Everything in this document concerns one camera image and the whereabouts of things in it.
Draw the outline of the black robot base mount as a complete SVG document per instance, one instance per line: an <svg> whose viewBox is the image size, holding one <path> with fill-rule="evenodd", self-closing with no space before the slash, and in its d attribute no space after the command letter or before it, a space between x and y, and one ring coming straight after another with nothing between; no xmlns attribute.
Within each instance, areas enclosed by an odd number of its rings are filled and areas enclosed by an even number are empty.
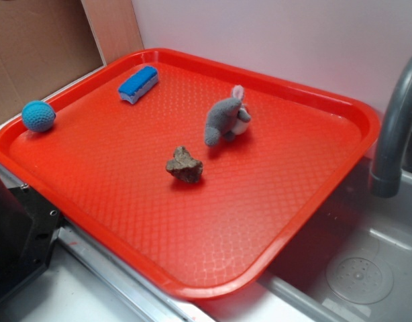
<svg viewBox="0 0 412 322"><path fill-rule="evenodd" d="M0 178L0 304L48 269L60 222L39 192Z"/></svg>

